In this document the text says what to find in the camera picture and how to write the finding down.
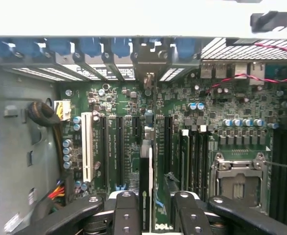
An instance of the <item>white connector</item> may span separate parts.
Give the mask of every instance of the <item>white connector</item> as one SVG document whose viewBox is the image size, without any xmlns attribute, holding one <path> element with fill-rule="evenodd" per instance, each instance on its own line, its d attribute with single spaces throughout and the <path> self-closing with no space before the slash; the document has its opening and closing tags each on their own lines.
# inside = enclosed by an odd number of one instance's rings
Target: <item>white connector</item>
<svg viewBox="0 0 287 235">
<path fill-rule="evenodd" d="M 81 132 L 83 147 L 83 180 L 93 179 L 93 134 L 92 113 L 81 113 Z"/>
</svg>

